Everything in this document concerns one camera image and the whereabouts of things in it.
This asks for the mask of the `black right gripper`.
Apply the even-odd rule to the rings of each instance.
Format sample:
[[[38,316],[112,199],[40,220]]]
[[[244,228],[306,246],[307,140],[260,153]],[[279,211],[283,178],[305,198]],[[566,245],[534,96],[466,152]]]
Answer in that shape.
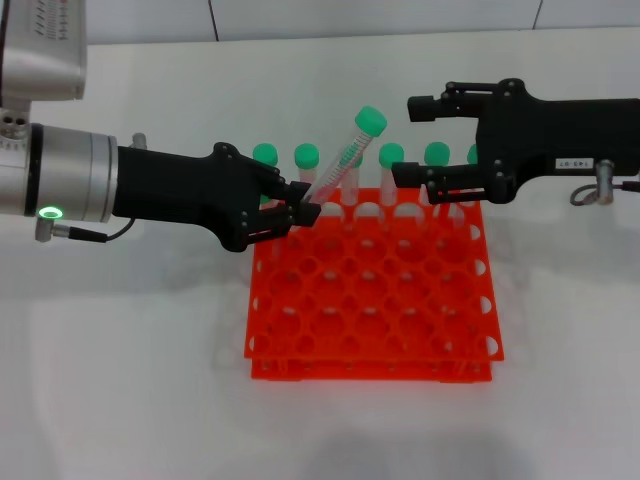
[[[614,176],[639,173],[639,100],[541,100],[522,80],[448,82],[439,97],[411,96],[411,122],[478,119],[478,165],[394,163],[400,189],[425,188],[431,205],[514,200],[544,176],[594,176],[602,161]]]

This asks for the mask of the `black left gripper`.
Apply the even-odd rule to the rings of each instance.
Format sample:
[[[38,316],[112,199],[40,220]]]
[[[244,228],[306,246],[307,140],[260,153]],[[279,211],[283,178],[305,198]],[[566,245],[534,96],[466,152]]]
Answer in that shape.
[[[202,158],[120,147],[112,214],[199,226],[226,250],[242,252],[285,237],[293,227],[312,227],[321,206],[298,204],[306,192],[305,182],[288,182],[278,168],[227,144],[216,144]],[[288,204],[260,208],[261,196]]]

